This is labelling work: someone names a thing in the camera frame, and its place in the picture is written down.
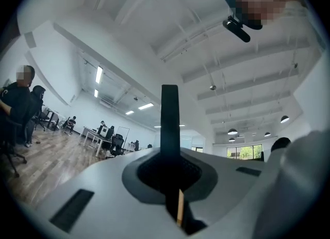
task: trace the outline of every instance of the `ceiling light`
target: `ceiling light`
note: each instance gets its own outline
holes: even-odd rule
[[[230,129],[230,130],[228,131],[228,134],[229,134],[229,135],[234,135],[234,134],[238,134],[238,132],[237,132],[235,129]]]
[[[286,115],[284,115],[282,118],[281,118],[281,123],[285,123],[286,121],[290,120],[290,118]]]
[[[98,67],[97,68],[97,73],[96,73],[96,83],[100,83],[101,80],[101,75],[102,75],[103,68]]]
[[[149,103],[149,104],[139,107],[139,109],[146,109],[146,108],[150,108],[152,106],[154,106],[154,105],[152,103]]]

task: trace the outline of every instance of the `fluorescent light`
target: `fluorescent light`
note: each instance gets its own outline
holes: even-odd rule
[[[146,104],[144,106],[141,106],[139,109],[146,109],[146,108],[150,108],[152,106],[154,106],[154,105],[152,103],[149,103],[149,104]]]
[[[103,68],[98,67],[97,68],[97,73],[96,73],[96,83],[100,83],[101,80],[101,75],[102,75]]]

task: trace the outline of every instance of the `ceiling beam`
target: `ceiling beam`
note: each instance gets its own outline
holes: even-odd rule
[[[118,12],[115,22],[118,24],[125,24],[130,19],[132,13],[139,7],[144,0],[127,0]]]
[[[306,38],[298,41],[297,49],[307,48],[307,47],[310,47],[310,44]],[[270,43],[267,45],[259,45],[257,53],[255,52],[255,48],[252,47],[248,52],[245,51],[244,53],[241,54],[235,53],[231,56],[220,58],[219,61],[221,64],[219,66],[215,65],[214,60],[208,62],[207,64],[205,64],[205,66],[208,72],[212,73],[214,71],[222,70],[237,65],[239,63],[243,63],[259,57],[269,56],[269,55],[273,55],[281,52],[293,51],[293,50],[295,50],[295,40],[292,40],[289,44],[287,42]],[[204,67],[198,67],[182,75],[182,78],[184,83],[188,83],[204,75],[207,75]]]
[[[271,124],[275,123],[275,122],[276,122],[276,120],[274,119],[274,120],[270,120],[268,122],[264,122],[262,124],[262,126],[260,126],[259,124],[253,124],[251,126],[240,126],[240,127],[235,128],[235,129],[238,131],[239,134],[245,134],[247,132],[250,132],[251,130],[253,130],[253,131],[256,131],[258,129],[259,130],[263,130],[265,127],[268,130],[268,129],[270,129],[269,126]],[[214,131],[215,131],[216,135],[218,135],[218,136],[219,135],[228,135],[228,132],[227,131],[226,132],[224,132],[224,131],[217,131],[217,129],[215,129]]]
[[[210,108],[210,109],[206,110],[206,114],[207,115],[216,114],[216,113],[222,113],[222,112],[230,111],[230,110],[238,110],[238,109],[253,107],[253,106],[256,106],[259,104],[264,104],[264,103],[269,103],[272,101],[281,100],[281,99],[284,99],[284,98],[287,98],[290,96],[291,96],[291,92],[288,90],[288,91],[283,92],[281,95],[279,93],[277,93],[275,95],[255,98],[255,99],[253,99],[253,103],[251,103],[251,100],[248,100],[248,101],[232,104],[229,106],[223,106],[222,108],[221,107]]]
[[[225,90],[223,88],[219,88],[216,90],[217,93],[215,93],[214,91],[206,91],[201,94],[198,94],[197,100],[201,101],[201,100],[216,97],[217,95],[219,96],[219,95],[227,94],[230,92],[239,91],[242,89],[252,88],[252,87],[255,87],[258,85],[267,84],[272,81],[281,80],[281,79],[287,78],[289,76],[289,72],[290,72],[290,69],[286,69],[286,70],[282,71],[281,74],[278,74],[278,73],[270,74],[267,76],[258,77],[255,79],[255,81],[250,80],[250,81],[234,84],[231,86],[227,86]],[[296,75],[298,75],[298,73],[299,73],[298,69],[292,69],[291,73],[290,73],[290,77],[296,76]]]
[[[117,95],[114,97],[113,102],[115,104],[118,104],[121,102],[121,100],[132,90],[132,86],[128,85],[128,88],[125,86],[121,88],[121,90],[117,93]]]
[[[171,61],[176,56],[180,55],[182,51],[188,51],[195,47],[195,45],[205,41],[208,38],[207,36],[211,37],[225,32],[226,29],[223,27],[222,22],[227,17],[228,9],[224,8],[203,18],[203,24],[205,25],[207,34],[201,23],[193,23],[185,27],[185,32],[191,41],[187,40],[187,36],[184,33],[179,32],[157,49],[157,56],[164,62]]]
[[[256,119],[256,118],[261,118],[264,116],[269,116],[269,115],[273,115],[273,114],[278,114],[281,113],[283,111],[282,107],[277,107],[274,108],[272,110],[264,110],[258,113],[254,113],[254,114],[250,114],[247,116],[239,116],[239,117],[234,117],[234,118],[227,118],[227,119],[214,119],[211,120],[211,124],[218,124],[218,123],[223,123],[223,126],[225,126],[226,123],[233,123],[233,122],[240,122],[240,121],[248,121],[248,120],[252,120],[252,119]]]

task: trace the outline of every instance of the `black slot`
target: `black slot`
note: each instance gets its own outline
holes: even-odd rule
[[[93,195],[94,192],[78,190],[49,221],[68,233]]]
[[[252,175],[252,176],[255,176],[255,177],[258,177],[261,174],[260,170],[247,168],[247,167],[239,167],[239,168],[236,169],[236,171],[242,172],[242,173],[245,173],[245,174],[249,174],[249,175]]]

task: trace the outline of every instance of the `desk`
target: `desk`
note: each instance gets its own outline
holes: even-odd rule
[[[55,129],[54,129],[54,131],[56,130],[56,128],[57,128],[57,125],[58,125],[58,122],[60,121],[60,118],[61,118],[61,120],[65,120],[66,118],[63,116],[63,115],[61,115],[60,113],[58,113],[57,111],[54,111],[54,110],[51,110],[51,109],[47,109],[47,116],[49,115],[49,113],[52,113],[52,115],[51,115],[51,117],[50,117],[50,119],[49,119],[49,121],[48,121],[48,124],[47,124],[47,128],[49,129],[49,126],[50,126],[50,123],[52,122],[52,120],[53,120],[53,117],[54,117],[54,114],[57,114],[57,116],[58,116],[58,118],[57,118],[57,120],[56,120],[56,122],[55,122]]]
[[[128,142],[127,143],[127,150],[128,151],[130,151],[130,152],[134,152],[134,148],[135,148],[135,146],[134,146],[134,144],[132,144],[131,142]]]
[[[86,140],[87,140],[89,134],[93,135],[92,144],[93,144],[94,140],[96,139],[95,148],[96,148],[96,146],[97,146],[97,142],[98,142],[98,140],[100,140],[100,144],[99,144],[98,149],[97,149],[97,152],[96,152],[96,157],[98,157],[98,153],[100,152],[100,149],[101,149],[102,143],[103,143],[103,142],[111,142],[111,140],[108,140],[108,139],[104,138],[103,136],[98,135],[97,133],[94,133],[94,132],[88,131],[87,134],[86,134],[85,141],[84,141],[84,146],[85,146],[85,144],[86,144]]]
[[[49,119],[49,122],[48,122],[48,124],[47,124],[47,128],[49,129],[50,127],[50,124],[51,124],[51,122],[52,122],[52,119],[53,119],[53,117],[54,117],[54,114],[55,114],[55,112],[53,112],[51,109],[47,109],[47,111],[48,111],[48,113],[47,113],[47,117],[48,117],[48,114],[49,113],[52,113],[52,115],[51,115],[51,117],[50,117],[50,119]]]

